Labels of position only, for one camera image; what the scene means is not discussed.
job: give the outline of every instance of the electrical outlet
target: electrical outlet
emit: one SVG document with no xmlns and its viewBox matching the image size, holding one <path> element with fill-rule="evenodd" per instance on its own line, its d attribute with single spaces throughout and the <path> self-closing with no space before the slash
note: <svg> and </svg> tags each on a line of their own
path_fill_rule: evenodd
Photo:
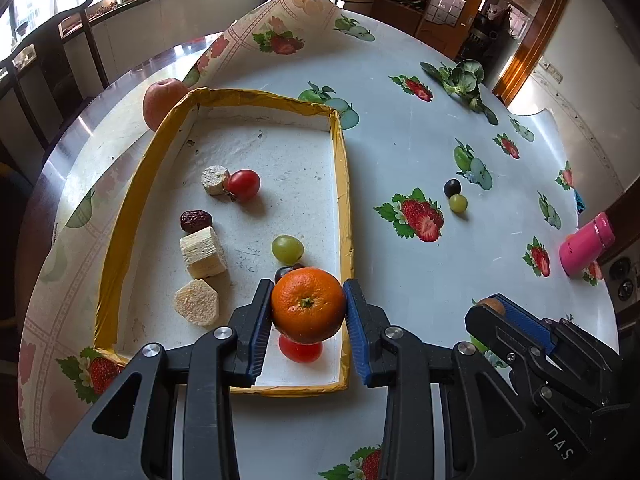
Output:
<svg viewBox="0 0 640 480">
<path fill-rule="evenodd" d="M 558 72 L 558 69 L 553 66 L 551 63 L 549 63 L 549 66 L 546 69 L 547 72 L 549 72 L 549 75 L 555 79 L 558 83 L 562 82 L 562 79 L 564 79 L 564 76 L 562 76 L 562 74 L 560 72 Z"/>
</svg>

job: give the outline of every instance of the metal screw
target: metal screw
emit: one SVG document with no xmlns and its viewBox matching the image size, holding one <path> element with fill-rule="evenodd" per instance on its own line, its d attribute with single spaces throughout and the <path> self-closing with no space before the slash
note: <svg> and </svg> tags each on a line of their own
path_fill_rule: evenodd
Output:
<svg viewBox="0 0 640 480">
<path fill-rule="evenodd" d="M 399 326 L 388 326 L 385 328 L 385 335 L 389 339 L 400 339 L 404 335 L 404 330 Z"/>
<path fill-rule="evenodd" d="M 160 353 L 160 345 L 158 343 L 149 343 L 143 346 L 142 355 L 144 357 L 155 357 Z"/>
<path fill-rule="evenodd" d="M 213 331 L 213 337 L 216 339 L 229 339 L 233 332 L 234 330 L 228 326 L 219 326 Z"/>
<path fill-rule="evenodd" d="M 460 352 L 462 355 L 473 355 L 476 353 L 476 347 L 473 345 L 473 343 L 463 341 L 458 345 L 458 352 Z"/>
</svg>

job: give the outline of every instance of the red tomato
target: red tomato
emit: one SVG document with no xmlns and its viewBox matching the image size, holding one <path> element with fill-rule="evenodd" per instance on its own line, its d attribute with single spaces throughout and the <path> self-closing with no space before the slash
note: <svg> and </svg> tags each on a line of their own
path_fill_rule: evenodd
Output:
<svg viewBox="0 0 640 480">
<path fill-rule="evenodd" d="M 258 194 L 260 189 L 260 177 L 255 171 L 236 171 L 226 181 L 226 190 L 239 202 L 245 202 Z"/>
<path fill-rule="evenodd" d="M 286 358 L 297 363 L 312 363 L 318 359 L 322 353 L 322 342 L 313 343 L 312 345 L 301 345 L 283 335 L 280 335 L 278 339 L 278 346 Z"/>
</svg>

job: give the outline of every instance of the wooden door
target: wooden door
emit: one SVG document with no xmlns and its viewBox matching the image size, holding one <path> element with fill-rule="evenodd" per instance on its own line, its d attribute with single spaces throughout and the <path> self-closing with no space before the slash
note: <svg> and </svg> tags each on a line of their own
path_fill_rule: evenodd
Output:
<svg viewBox="0 0 640 480">
<path fill-rule="evenodd" d="M 428 0 L 415 37 L 454 59 L 482 0 Z"/>
</svg>

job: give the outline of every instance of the pink thermos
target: pink thermos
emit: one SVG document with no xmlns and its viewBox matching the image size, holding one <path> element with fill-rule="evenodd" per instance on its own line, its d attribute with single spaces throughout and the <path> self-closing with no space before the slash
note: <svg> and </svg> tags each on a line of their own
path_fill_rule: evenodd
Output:
<svg viewBox="0 0 640 480">
<path fill-rule="evenodd" d="M 560 262 L 564 272 L 569 276 L 581 274 L 615 240 L 607 215 L 600 213 L 560 245 Z"/>
</svg>

